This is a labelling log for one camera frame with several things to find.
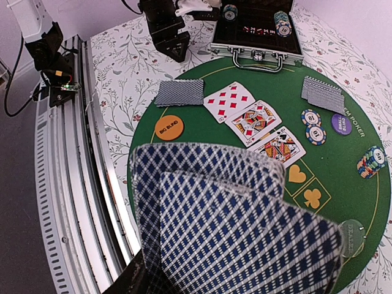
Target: poker chip case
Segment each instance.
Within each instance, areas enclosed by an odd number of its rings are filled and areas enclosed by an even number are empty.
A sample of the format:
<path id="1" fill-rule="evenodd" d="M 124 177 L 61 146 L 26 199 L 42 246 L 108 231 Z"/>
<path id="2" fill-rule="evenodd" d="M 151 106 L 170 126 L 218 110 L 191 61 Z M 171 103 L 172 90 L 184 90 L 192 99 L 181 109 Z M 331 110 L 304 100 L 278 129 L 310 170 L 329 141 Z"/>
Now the poker chip case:
<path id="1" fill-rule="evenodd" d="M 222 9 L 232 4 L 238 9 L 233 21 L 221 17 L 215 27 L 211 52 L 229 56 L 240 69 L 262 72 L 279 72 L 283 65 L 301 66 L 304 59 L 295 24 L 290 16 L 290 0 L 223 0 Z M 287 37 L 276 34 L 274 14 L 287 13 L 292 33 Z M 276 67 L 251 66 L 240 63 L 241 58 L 255 62 L 274 62 Z"/>

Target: metal rail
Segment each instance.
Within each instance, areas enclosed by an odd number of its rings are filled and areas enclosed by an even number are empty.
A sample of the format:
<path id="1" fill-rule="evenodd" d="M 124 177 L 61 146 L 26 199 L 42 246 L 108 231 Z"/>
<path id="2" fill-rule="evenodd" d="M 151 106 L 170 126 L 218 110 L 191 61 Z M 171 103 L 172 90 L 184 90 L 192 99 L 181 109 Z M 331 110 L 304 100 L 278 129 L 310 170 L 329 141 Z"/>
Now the metal rail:
<path id="1" fill-rule="evenodd" d="M 140 245 L 135 221 L 130 220 L 119 190 L 105 132 L 100 133 L 102 114 L 93 99 L 89 43 L 75 36 L 64 45 L 79 49 L 74 80 L 82 88 L 74 100 L 59 107 L 50 108 L 49 99 L 42 96 L 37 103 L 40 224 L 57 293 L 102 293 Z"/>

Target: floral tablecloth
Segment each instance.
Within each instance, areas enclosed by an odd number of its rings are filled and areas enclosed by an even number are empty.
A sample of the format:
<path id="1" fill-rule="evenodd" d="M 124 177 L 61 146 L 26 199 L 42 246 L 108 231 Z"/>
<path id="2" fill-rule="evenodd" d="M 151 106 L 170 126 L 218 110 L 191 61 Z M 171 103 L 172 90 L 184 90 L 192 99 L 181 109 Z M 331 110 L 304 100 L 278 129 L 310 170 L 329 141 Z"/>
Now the floral tablecloth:
<path id="1" fill-rule="evenodd" d="M 347 39 L 299 5 L 292 10 L 305 55 L 304 65 L 326 75 L 362 107 L 392 158 L 392 82 Z M 161 80 L 169 80 L 203 62 L 209 52 L 214 23 L 186 17 L 191 34 L 186 61 L 178 64 L 158 53 L 144 17 L 109 29 L 91 39 L 96 89 L 111 158 L 130 217 L 127 157 L 137 124 Z M 392 215 L 367 267 L 341 293 L 392 293 Z"/>

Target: green poker table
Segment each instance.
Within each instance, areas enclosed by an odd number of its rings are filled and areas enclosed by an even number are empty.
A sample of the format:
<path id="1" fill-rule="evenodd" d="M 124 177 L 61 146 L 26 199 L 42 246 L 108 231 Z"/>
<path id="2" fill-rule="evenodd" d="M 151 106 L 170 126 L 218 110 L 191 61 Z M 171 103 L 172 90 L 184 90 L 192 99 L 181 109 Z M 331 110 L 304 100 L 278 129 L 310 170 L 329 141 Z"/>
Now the green poker table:
<path id="1" fill-rule="evenodd" d="M 371 179 L 363 179 L 358 174 L 356 164 L 364 153 L 371 146 L 382 146 L 372 123 L 361 107 L 342 91 L 345 96 L 346 117 L 351 121 L 353 129 L 348 136 L 336 133 L 331 125 L 334 113 L 310 105 L 301 98 L 305 76 L 338 87 L 308 67 L 285 66 L 277 74 L 261 73 L 237 69 L 230 58 L 204 63 L 178 78 L 203 79 L 205 97 L 237 81 L 244 85 L 256 100 L 267 102 L 282 119 L 276 129 L 282 126 L 288 128 L 306 150 L 306 155 L 295 162 L 300 170 L 287 169 L 284 200 L 338 224 L 355 219 L 364 225 L 366 242 L 358 256 L 344 259 L 344 266 L 334 288 L 334 293 L 339 293 L 362 272 L 379 245 L 390 208 L 390 176 L 388 167 L 381 169 Z M 313 145 L 306 138 L 306 126 L 301 120 L 301 114 L 309 108 L 321 116 L 322 127 L 327 133 L 323 145 Z M 151 103 L 137 126 L 130 154 L 136 146 L 163 142 L 154 134 L 154 127 L 156 122 L 166 115 L 178 116 L 184 123 L 184 132 L 175 140 L 177 142 L 215 143 L 245 148 L 237 135 L 226 124 L 218 124 L 202 105 L 159 108 Z M 302 183 L 290 182 L 290 172 L 304 173 L 305 176 L 301 174 Z M 130 204 L 135 213 L 129 168 L 127 182 Z M 305 191 L 309 190 L 318 190 L 321 193 L 316 208 L 309 205 L 304 196 Z"/>

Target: playing card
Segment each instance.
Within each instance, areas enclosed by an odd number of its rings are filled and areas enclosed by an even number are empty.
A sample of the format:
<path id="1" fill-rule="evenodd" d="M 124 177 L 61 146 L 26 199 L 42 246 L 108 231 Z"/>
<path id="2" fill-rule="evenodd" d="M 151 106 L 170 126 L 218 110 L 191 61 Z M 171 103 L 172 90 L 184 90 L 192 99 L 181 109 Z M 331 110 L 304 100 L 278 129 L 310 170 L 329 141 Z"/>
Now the playing card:
<path id="1" fill-rule="evenodd" d="M 254 102 L 253 95 L 237 81 L 204 98 L 204 106 L 219 124 Z"/>
<path id="2" fill-rule="evenodd" d="M 344 96 L 342 94 L 336 92 L 321 94 L 320 91 L 316 89 L 308 89 L 307 101 L 317 107 L 345 115 Z"/>
<path id="3" fill-rule="evenodd" d="M 248 150 L 276 159 L 282 162 L 285 168 L 306 154 L 301 143 L 286 127 L 281 127 Z"/>
<path id="4" fill-rule="evenodd" d="M 166 293 L 330 293 L 341 268 L 338 224 L 198 175 L 160 177 Z"/>
<path id="5" fill-rule="evenodd" d="M 313 90 L 313 93 L 317 93 L 320 96 L 329 96 L 329 95 L 341 95 L 342 90 L 331 86 L 323 81 L 320 81 L 316 78 L 311 78 L 306 76 L 304 79 L 301 97 L 303 99 L 308 100 L 309 98 L 309 90 Z"/>
<path id="6" fill-rule="evenodd" d="M 249 147 L 281 122 L 275 109 L 259 100 L 229 117 L 225 123 Z"/>
<path id="7" fill-rule="evenodd" d="M 154 103 L 158 107 L 203 105 L 203 89 L 203 80 L 162 81 Z"/>
<path id="8" fill-rule="evenodd" d="M 135 148 L 129 160 L 141 249 L 146 270 L 156 284 L 162 280 L 159 276 L 159 179 L 162 172 L 203 175 L 216 183 L 247 187 L 270 197 L 282 198 L 284 193 L 283 165 L 241 148 L 203 143 L 145 144 Z"/>

